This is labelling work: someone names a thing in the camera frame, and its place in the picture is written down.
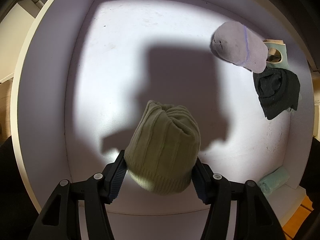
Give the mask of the green knit beanie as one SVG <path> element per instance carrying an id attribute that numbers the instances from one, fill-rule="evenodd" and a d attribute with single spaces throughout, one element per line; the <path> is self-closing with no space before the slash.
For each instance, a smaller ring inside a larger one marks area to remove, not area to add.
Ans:
<path id="1" fill-rule="evenodd" d="M 125 149 L 127 170 L 146 191 L 180 193 L 190 184 L 200 142 L 199 127 L 186 107 L 150 100 Z"/>

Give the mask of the lavender sock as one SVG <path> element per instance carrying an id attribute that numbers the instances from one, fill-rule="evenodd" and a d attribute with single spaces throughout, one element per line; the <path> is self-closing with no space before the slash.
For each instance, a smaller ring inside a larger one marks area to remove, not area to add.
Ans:
<path id="1" fill-rule="evenodd" d="M 266 67 L 268 48 L 245 25 L 229 21 L 220 25 L 213 34 L 211 45 L 222 59 L 262 73 Z"/>

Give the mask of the mint green rolled towel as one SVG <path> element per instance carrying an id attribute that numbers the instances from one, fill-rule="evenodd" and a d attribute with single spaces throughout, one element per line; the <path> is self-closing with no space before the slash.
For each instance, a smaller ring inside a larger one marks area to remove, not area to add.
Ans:
<path id="1" fill-rule="evenodd" d="M 258 186 L 264 196 L 269 196 L 273 191 L 283 186 L 290 178 L 289 173 L 284 167 L 280 167 L 271 174 L 268 174 L 258 181 Z"/>

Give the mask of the black knit cloth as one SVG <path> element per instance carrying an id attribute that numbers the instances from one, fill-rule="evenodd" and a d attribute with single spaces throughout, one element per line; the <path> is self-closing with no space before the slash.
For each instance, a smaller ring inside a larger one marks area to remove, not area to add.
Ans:
<path id="1" fill-rule="evenodd" d="M 274 119 L 283 111 L 297 110 L 300 82 L 294 72 L 266 67 L 262 73 L 253 74 L 253 81 L 267 120 Z"/>

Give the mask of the white drawer box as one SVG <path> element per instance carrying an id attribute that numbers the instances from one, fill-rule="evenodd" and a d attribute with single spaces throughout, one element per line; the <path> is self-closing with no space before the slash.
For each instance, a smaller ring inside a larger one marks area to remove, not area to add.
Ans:
<path id="1" fill-rule="evenodd" d="M 37 211 L 61 180 L 87 179 L 114 161 L 149 100 L 187 107 L 200 128 L 200 159 L 229 180 L 285 167 L 289 181 L 268 201 L 281 225 L 298 209 L 315 62 L 266 1 L 48 0 L 37 19 L 17 61 L 10 110 L 16 160 Z M 285 42 L 301 85 L 296 112 L 267 120 L 252 73 L 211 53 L 213 32 L 230 20 Z"/>

